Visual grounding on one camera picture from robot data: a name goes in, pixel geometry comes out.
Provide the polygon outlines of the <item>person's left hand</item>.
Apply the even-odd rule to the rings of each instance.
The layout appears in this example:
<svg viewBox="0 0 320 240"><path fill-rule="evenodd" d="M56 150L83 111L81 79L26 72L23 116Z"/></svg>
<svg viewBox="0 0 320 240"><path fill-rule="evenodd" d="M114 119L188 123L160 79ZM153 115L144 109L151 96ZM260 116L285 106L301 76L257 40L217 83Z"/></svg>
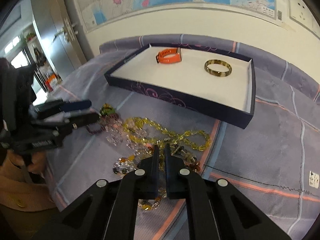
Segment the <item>person's left hand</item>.
<svg viewBox="0 0 320 240"><path fill-rule="evenodd" d="M8 157L15 166L25 166L27 171L33 174L42 174L47 166L47 155L45 151L20 156L13 150L8 150Z"/></svg>

